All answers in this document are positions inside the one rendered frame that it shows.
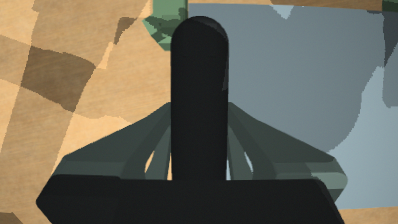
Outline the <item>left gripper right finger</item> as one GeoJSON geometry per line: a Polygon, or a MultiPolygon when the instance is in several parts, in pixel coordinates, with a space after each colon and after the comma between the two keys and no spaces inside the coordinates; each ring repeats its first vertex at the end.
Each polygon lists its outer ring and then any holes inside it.
{"type": "Polygon", "coordinates": [[[317,179],[325,183],[334,203],[348,183],[335,157],[253,118],[232,102],[227,156],[230,180],[317,179]]]}

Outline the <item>grey box with black handles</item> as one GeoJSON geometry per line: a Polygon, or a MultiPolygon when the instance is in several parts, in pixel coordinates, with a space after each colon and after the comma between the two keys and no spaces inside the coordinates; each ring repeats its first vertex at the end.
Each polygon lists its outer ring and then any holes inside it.
{"type": "Polygon", "coordinates": [[[171,180],[230,180],[232,102],[336,158],[338,210],[398,206],[398,12],[189,3],[170,93],[171,180]]]}

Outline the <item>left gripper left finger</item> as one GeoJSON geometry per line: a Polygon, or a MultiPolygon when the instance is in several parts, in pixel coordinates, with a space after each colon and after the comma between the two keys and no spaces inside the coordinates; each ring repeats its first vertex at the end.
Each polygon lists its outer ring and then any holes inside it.
{"type": "Polygon", "coordinates": [[[147,117],[63,156],[51,177],[71,174],[168,180],[170,157],[171,102],[167,102],[147,117]]]}

